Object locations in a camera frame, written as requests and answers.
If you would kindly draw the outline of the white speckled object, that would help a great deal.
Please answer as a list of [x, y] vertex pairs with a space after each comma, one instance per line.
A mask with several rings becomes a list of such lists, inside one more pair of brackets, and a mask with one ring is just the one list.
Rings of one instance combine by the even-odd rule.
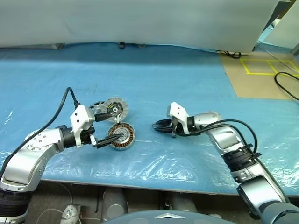
[[81, 224], [80, 221], [81, 205], [67, 205], [63, 211], [59, 224]]

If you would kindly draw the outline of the grey finned motor lid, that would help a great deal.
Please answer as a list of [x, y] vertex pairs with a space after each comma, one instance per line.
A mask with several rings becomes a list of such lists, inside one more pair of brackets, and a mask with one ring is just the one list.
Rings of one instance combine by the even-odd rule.
[[127, 102], [122, 98], [109, 98], [103, 104], [103, 110], [106, 113], [111, 113], [114, 117], [107, 119], [113, 123], [121, 123], [129, 113]]

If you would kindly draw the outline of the white upright panel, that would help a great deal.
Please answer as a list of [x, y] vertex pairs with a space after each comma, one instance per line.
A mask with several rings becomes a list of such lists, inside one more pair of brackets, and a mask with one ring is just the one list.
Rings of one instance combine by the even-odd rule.
[[264, 42], [299, 55], [299, 0], [280, 0], [270, 21], [274, 28]]

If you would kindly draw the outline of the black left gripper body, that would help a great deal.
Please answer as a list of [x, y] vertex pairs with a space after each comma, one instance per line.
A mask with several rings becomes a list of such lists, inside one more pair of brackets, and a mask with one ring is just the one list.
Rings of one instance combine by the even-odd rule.
[[92, 145], [93, 147], [97, 147], [98, 146], [98, 142], [96, 140], [96, 138], [94, 137], [94, 132], [95, 129], [94, 127], [90, 127], [87, 130], [83, 130], [80, 133], [80, 139], [81, 139], [81, 145]]

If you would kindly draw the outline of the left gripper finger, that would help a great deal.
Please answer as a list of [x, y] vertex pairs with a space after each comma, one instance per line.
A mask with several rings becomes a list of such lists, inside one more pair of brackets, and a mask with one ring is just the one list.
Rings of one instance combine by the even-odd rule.
[[94, 114], [94, 117], [95, 117], [95, 122], [100, 122], [112, 118], [114, 117], [114, 115], [111, 113], [96, 113]]
[[119, 133], [119, 134], [112, 134], [107, 136], [106, 138], [102, 139], [102, 140], [96, 140], [96, 147], [97, 148], [101, 148], [101, 147], [105, 147], [107, 145], [112, 144], [113, 142], [115, 142], [117, 139], [119, 139], [120, 137], [122, 137], [124, 134]]

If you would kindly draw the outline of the white backdrop sheet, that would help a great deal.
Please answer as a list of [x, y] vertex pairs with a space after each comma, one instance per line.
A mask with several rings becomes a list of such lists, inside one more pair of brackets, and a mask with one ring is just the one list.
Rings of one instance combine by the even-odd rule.
[[125, 42], [250, 52], [278, 0], [0, 0], [0, 47]]

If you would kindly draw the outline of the brown cardboard sheet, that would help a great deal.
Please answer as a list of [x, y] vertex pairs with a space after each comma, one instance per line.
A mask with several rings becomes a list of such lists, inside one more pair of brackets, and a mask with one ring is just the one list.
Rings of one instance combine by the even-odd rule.
[[245, 54], [239, 59], [233, 59], [225, 54], [220, 54], [220, 59], [230, 83], [238, 97], [241, 98], [266, 98], [266, 99], [291, 99], [274, 80], [274, 76], [248, 75], [243, 68], [241, 59], [270, 59], [291, 60], [299, 67], [299, 57], [290, 54], [275, 53], [271, 56], [264, 52], [252, 52]]

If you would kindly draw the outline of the blue plastic table cover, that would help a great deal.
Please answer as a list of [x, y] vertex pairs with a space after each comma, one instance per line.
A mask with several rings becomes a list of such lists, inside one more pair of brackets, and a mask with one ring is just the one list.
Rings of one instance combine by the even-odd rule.
[[67, 87], [87, 106], [125, 99], [136, 137], [125, 151], [66, 149], [50, 159], [44, 180], [235, 194], [236, 183], [206, 135], [174, 139], [152, 129], [175, 101], [190, 115], [213, 111], [247, 123], [265, 166], [286, 194], [299, 195], [299, 103], [237, 97], [216, 53], [174, 46], [0, 49], [0, 168], [53, 117]]

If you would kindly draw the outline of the grey rounded cylinder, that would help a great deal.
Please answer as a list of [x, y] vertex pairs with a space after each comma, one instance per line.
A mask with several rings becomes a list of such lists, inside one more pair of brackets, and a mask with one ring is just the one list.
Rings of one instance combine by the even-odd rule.
[[181, 210], [197, 213], [198, 210], [189, 194], [172, 192], [169, 197], [170, 210]]
[[128, 202], [124, 188], [107, 187], [103, 194], [101, 218], [107, 220], [128, 213]]

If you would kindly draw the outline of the grey motor housing copper windings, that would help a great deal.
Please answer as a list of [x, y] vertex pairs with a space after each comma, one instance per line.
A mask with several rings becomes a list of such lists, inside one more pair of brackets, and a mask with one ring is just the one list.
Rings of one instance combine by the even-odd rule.
[[130, 148], [135, 140], [135, 130], [129, 123], [117, 123], [110, 127], [107, 135], [122, 134], [117, 140], [113, 141], [110, 146], [115, 150], [124, 151]]

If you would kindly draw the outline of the grey robot torso silver emblem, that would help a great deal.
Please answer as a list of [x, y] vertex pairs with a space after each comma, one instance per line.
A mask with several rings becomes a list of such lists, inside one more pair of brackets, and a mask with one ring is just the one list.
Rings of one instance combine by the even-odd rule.
[[148, 210], [128, 213], [102, 224], [231, 224], [230, 222], [213, 216], [187, 212]]

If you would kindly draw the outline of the yellow tape outline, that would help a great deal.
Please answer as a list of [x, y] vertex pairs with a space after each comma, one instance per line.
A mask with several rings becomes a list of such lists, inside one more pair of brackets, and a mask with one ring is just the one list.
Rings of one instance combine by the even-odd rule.
[[248, 75], [273, 76], [284, 71], [299, 76], [299, 67], [291, 60], [241, 59], [240, 62]]

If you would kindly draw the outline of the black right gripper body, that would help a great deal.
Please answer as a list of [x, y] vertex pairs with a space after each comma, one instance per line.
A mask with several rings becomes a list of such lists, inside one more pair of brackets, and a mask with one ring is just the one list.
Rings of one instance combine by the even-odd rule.
[[172, 117], [172, 137], [175, 138], [177, 135], [185, 137], [187, 133], [187, 117], [176, 118]]

